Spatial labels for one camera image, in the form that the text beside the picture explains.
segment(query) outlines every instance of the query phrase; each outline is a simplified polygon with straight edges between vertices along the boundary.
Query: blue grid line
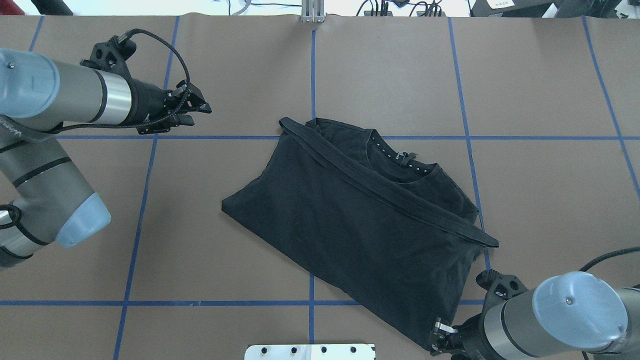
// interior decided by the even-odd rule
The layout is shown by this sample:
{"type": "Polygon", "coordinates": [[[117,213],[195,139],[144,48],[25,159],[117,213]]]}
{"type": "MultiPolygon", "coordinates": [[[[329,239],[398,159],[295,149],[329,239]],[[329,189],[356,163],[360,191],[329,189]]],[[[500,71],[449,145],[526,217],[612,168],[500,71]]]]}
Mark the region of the blue grid line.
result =
{"type": "MultiPolygon", "coordinates": [[[[360,306],[354,300],[0,300],[0,306],[124,306],[128,307],[243,307],[243,306],[360,306]]],[[[460,300],[458,305],[482,305],[484,300],[460,300]]]]}
{"type": "Polygon", "coordinates": [[[0,300],[0,306],[122,306],[123,303],[100,300],[0,300]]]}
{"type": "Polygon", "coordinates": [[[43,22],[44,22],[44,15],[40,16],[40,20],[38,20],[38,26],[36,26],[36,32],[33,34],[33,39],[31,39],[31,45],[29,45],[29,51],[33,51],[33,48],[36,47],[36,40],[38,39],[38,35],[40,34],[40,29],[42,29],[43,22]]]}
{"type": "MultiPolygon", "coordinates": [[[[311,118],[316,117],[316,29],[311,31],[311,118]]],[[[316,277],[309,273],[309,343],[316,342],[316,277]]]]}
{"type": "Polygon", "coordinates": [[[611,104],[611,98],[609,98],[609,92],[607,91],[607,87],[604,84],[604,79],[602,78],[602,73],[600,72],[600,66],[598,66],[598,59],[596,58],[596,53],[593,50],[593,43],[591,42],[591,34],[589,33],[589,26],[587,25],[587,18],[582,16],[582,25],[584,26],[584,33],[587,36],[587,44],[589,44],[589,52],[591,53],[591,59],[593,60],[593,66],[596,70],[596,74],[598,75],[598,81],[600,82],[600,87],[602,87],[602,93],[604,94],[604,99],[607,102],[607,107],[609,108],[609,114],[611,115],[611,121],[613,121],[613,126],[616,128],[616,134],[618,134],[618,139],[620,140],[620,147],[622,148],[622,153],[625,155],[625,161],[627,162],[627,167],[631,174],[631,181],[636,188],[636,195],[638,200],[640,200],[640,185],[638,185],[638,180],[636,177],[636,172],[634,170],[633,164],[631,164],[631,159],[629,158],[629,153],[627,152],[627,146],[625,145],[624,139],[622,139],[622,132],[620,131],[620,125],[618,124],[618,119],[616,118],[616,113],[613,111],[613,105],[611,104]]]}
{"type": "Polygon", "coordinates": [[[129,275],[127,276],[127,286],[125,287],[124,301],[122,303],[122,312],[120,313],[120,325],[118,326],[118,336],[116,337],[116,345],[113,351],[113,359],[117,360],[120,355],[120,344],[122,343],[122,334],[124,333],[124,325],[127,318],[127,303],[131,294],[131,283],[133,282],[133,272],[136,268],[136,258],[138,257],[138,244],[140,243],[140,234],[142,232],[142,219],[147,206],[147,195],[149,189],[149,180],[151,178],[151,170],[156,157],[157,136],[151,146],[151,155],[149,156],[149,165],[147,168],[147,178],[145,180],[145,189],[142,194],[142,202],[140,205],[140,215],[138,217],[138,226],[136,229],[136,237],[133,243],[133,251],[131,254],[131,263],[129,264],[129,275]]]}
{"type": "MultiPolygon", "coordinates": [[[[180,16],[175,17],[175,23],[173,24],[173,38],[171,45],[175,47],[175,39],[178,34],[178,27],[180,25],[180,16]]],[[[164,88],[167,88],[169,83],[169,76],[171,74],[171,62],[173,59],[173,52],[169,53],[169,59],[167,60],[166,72],[164,74],[164,88]]],[[[158,135],[154,135],[154,142],[151,146],[151,154],[149,156],[149,165],[147,167],[147,177],[145,179],[145,189],[142,194],[142,202],[140,204],[140,215],[138,217],[138,226],[136,228],[136,237],[133,242],[133,251],[131,253],[131,263],[129,264],[129,275],[127,276],[127,286],[124,292],[124,303],[122,304],[122,312],[120,314],[120,325],[118,326],[118,335],[116,337],[116,344],[113,350],[113,360],[118,360],[120,356],[120,345],[122,344],[122,335],[124,333],[124,326],[127,319],[127,303],[129,296],[131,295],[131,284],[133,282],[133,273],[136,269],[136,259],[138,257],[138,245],[140,244],[140,235],[142,233],[142,221],[145,215],[145,209],[147,207],[147,196],[149,190],[149,182],[151,179],[151,171],[154,166],[154,160],[156,158],[156,148],[158,143],[158,135]]]]}
{"type": "MultiPolygon", "coordinates": [[[[56,135],[59,140],[151,140],[150,135],[56,135]]],[[[165,140],[277,140],[278,135],[159,135],[165,140]]],[[[522,136],[522,135],[387,135],[385,140],[565,140],[618,141],[640,140],[640,136],[522,136]]]]}
{"type": "Polygon", "coordinates": [[[311,118],[316,117],[316,29],[311,31],[311,118]]]}
{"type": "MultiPolygon", "coordinates": [[[[471,137],[469,133],[469,124],[467,122],[467,109],[465,107],[465,98],[462,93],[462,81],[460,79],[460,66],[458,65],[458,53],[456,51],[456,40],[453,33],[453,21],[450,17],[449,21],[449,38],[451,39],[451,52],[453,54],[453,66],[456,71],[456,82],[458,83],[458,97],[460,98],[460,111],[462,112],[462,124],[465,127],[465,139],[467,141],[467,152],[469,155],[469,165],[471,166],[471,179],[474,183],[474,193],[476,195],[476,206],[480,217],[480,227],[484,231],[484,218],[482,215],[482,203],[480,201],[480,191],[478,190],[478,181],[476,176],[476,164],[474,163],[473,148],[471,147],[471,137]]],[[[491,268],[491,259],[489,258],[489,249],[484,250],[484,264],[486,269],[491,268]]]]}
{"type": "Polygon", "coordinates": [[[309,343],[316,342],[315,306],[316,306],[316,277],[309,273],[309,343]]]}

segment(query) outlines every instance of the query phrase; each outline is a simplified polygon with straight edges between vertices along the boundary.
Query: black fabric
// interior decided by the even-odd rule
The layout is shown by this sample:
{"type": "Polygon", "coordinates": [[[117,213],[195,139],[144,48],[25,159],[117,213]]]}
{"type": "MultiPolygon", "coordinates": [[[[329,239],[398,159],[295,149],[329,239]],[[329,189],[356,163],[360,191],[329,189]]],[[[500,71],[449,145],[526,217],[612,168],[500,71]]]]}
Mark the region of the black fabric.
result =
{"type": "Polygon", "coordinates": [[[437,163],[410,160],[374,129],[284,118],[262,175],[222,210],[318,278],[429,349],[453,321],[469,268],[498,241],[437,163]]]}

